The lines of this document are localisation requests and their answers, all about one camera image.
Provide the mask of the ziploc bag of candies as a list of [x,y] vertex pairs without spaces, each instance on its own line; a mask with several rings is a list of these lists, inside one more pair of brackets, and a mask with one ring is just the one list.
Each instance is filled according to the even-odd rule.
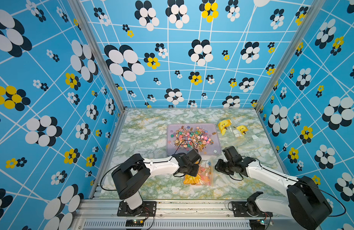
[[192,186],[211,186],[212,184],[211,161],[202,161],[197,176],[185,175],[183,184]]

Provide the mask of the ziploc bag with yellow duck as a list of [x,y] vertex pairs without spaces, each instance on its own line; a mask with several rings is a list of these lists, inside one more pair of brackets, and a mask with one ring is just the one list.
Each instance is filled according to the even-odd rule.
[[234,133],[235,137],[237,137],[239,139],[245,138],[248,141],[259,139],[251,130],[249,130],[244,125],[240,125],[238,127],[235,127],[233,130],[233,133]]

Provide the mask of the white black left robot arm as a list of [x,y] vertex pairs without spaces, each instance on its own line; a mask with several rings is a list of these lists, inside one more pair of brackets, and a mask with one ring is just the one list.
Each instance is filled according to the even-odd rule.
[[154,216],[156,203],[144,202],[139,189],[148,178],[163,174],[197,176],[200,154],[195,150],[175,153],[167,158],[146,159],[140,154],[131,156],[111,174],[119,199],[118,216]]

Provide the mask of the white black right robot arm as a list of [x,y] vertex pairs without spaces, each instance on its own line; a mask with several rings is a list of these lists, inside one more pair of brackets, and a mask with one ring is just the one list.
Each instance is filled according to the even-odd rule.
[[219,159],[215,170],[228,176],[235,173],[256,179],[274,188],[282,196],[269,196],[257,191],[246,200],[241,210],[252,217],[275,213],[293,218],[306,230],[314,230],[331,215],[332,207],[314,181],[293,177],[265,167],[253,157],[240,155],[234,146],[223,149],[226,160]]

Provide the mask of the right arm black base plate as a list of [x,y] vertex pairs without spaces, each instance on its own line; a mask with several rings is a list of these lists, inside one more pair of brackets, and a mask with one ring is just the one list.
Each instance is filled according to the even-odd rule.
[[235,217],[268,218],[273,216],[273,213],[260,211],[256,204],[247,201],[230,201],[228,209]]

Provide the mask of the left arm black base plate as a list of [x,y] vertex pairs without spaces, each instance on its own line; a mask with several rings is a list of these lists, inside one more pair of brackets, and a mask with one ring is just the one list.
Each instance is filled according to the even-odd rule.
[[141,206],[132,210],[126,201],[119,203],[118,217],[154,217],[156,213],[156,201],[143,201]]

